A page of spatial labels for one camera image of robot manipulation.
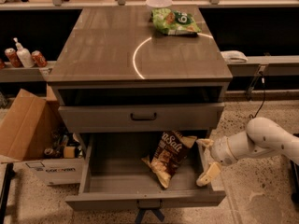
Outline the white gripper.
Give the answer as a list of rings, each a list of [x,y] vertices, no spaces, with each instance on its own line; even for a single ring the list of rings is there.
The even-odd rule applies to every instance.
[[[235,164],[237,159],[233,155],[227,136],[223,136],[215,141],[212,139],[197,139],[196,143],[205,148],[211,148],[210,154],[215,160],[208,165],[208,168],[199,175],[196,180],[196,185],[203,187],[209,184],[221,172],[221,165],[229,166]]]

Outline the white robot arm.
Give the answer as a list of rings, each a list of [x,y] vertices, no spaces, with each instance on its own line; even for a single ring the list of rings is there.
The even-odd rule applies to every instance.
[[[221,172],[222,166],[246,158],[260,159],[281,154],[299,164],[299,138],[263,117],[251,119],[243,132],[217,140],[197,139],[196,143],[207,148],[213,159],[196,180],[199,187],[210,183]]]

